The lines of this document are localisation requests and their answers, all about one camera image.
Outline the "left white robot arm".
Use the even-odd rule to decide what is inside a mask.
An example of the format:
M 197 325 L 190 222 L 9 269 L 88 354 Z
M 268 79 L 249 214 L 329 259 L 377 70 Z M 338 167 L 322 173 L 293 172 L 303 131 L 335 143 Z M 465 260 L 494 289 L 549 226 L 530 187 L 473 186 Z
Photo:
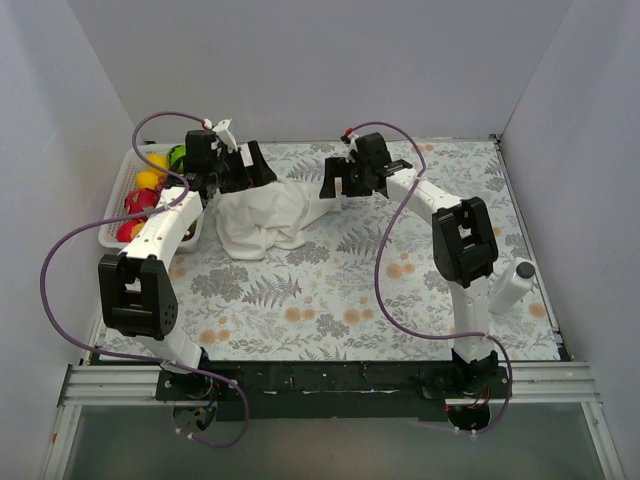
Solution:
M 199 366 L 203 350 L 179 325 L 171 261 L 215 193 L 262 187 L 277 176 L 257 141 L 237 145 L 220 127 L 186 134 L 180 174 L 167 179 L 161 191 L 158 205 L 164 211 L 149 215 L 121 252 L 104 255 L 98 277 L 106 327 L 134 338 L 170 370 L 180 372 L 180 390 L 200 400 L 211 392 L 213 377 Z

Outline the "white t-shirt with flower print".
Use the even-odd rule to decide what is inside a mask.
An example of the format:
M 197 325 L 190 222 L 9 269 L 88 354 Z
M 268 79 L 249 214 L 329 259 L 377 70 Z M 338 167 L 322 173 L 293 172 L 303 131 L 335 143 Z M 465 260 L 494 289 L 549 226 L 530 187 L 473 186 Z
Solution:
M 273 247 L 301 247 L 307 226 L 340 209 L 339 199 L 320 197 L 317 184 L 278 179 L 263 187 L 219 195 L 214 213 L 227 255 L 234 260 L 261 260 Z

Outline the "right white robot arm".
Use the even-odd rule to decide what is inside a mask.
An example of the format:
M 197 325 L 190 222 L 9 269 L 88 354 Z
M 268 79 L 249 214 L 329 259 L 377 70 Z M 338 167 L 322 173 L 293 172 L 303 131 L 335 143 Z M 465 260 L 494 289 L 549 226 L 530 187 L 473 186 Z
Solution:
M 484 201 L 462 199 L 428 181 L 405 160 L 392 160 L 383 136 L 348 130 L 344 157 L 330 157 L 320 196 L 365 197 L 379 193 L 408 209 L 432 229 L 433 260 L 448 284 L 454 312 L 452 361 L 440 386 L 475 397 L 498 369 L 489 338 L 489 277 L 498 247 Z

